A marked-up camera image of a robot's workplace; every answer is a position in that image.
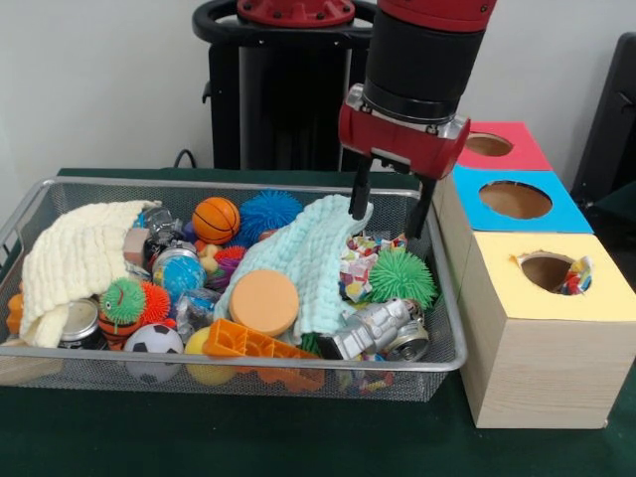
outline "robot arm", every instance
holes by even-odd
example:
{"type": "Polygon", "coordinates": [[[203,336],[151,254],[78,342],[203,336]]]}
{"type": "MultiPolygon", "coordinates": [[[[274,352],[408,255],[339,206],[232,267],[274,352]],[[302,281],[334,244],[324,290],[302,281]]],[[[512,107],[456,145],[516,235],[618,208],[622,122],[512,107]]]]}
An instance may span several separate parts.
{"type": "Polygon", "coordinates": [[[470,120],[455,114],[497,0],[379,0],[365,84],[340,111],[340,140],[365,156],[350,214],[364,216],[374,159],[421,182],[406,236],[419,237],[437,180],[452,170],[470,120]]]}

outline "yellow ball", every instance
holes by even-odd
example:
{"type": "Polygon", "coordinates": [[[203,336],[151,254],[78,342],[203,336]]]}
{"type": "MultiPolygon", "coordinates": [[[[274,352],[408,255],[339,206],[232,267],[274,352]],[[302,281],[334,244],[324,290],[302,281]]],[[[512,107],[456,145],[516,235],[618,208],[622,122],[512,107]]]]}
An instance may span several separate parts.
{"type": "MultiPolygon", "coordinates": [[[[210,327],[202,328],[188,340],[186,355],[203,355],[203,345],[210,334],[210,327]]],[[[188,373],[205,386],[224,385],[237,373],[232,366],[186,365],[188,373]]]]}

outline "tin can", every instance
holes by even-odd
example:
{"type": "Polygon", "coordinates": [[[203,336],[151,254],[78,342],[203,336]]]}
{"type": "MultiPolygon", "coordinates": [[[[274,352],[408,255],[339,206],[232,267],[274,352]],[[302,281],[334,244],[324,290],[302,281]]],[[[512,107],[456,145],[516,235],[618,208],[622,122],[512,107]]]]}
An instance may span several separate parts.
{"type": "Polygon", "coordinates": [[[82,299],[69,304],[69,319],[62,331],[59,348],[103,350],[106,346],[97,317],[99,307],[94,300],[82,299]]]}

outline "green tablecloth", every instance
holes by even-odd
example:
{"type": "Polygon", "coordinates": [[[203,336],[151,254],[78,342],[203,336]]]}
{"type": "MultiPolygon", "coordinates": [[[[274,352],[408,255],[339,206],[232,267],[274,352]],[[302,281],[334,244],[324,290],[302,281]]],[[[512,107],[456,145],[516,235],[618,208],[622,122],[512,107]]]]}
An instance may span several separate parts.
{"type": "MultiPolygon", "coordinates": [[[[62,175],[349,185],[216,170],[62,175]]],[[[376,175],[376,187],[416,187],[376,175]]],[[[458,373],[428,403],[0,388],[0,472],[22,475],[636,475],[636,375],[603,430],[481,430],[458,373]]]]}

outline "green spiky ball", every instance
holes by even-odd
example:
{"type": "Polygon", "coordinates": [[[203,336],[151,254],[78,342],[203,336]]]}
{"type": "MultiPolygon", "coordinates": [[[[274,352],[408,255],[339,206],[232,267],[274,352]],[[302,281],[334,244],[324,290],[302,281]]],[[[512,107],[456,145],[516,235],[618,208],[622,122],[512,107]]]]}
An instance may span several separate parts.
{"type": "Polygon", "coordinates": [[[129,278],[119,278],[99,299],[101,311],[115,325],[135,323],[146,306],[146,295],[141,285],[129,278]]]}
{"type": "Polygon", "coordinates": [[[416,300],[422,308],[433,304],[437,287],[426,264],[404,251],[383,250],[369,275],[372,301],[382,303],[392,298],[416,300]]]}

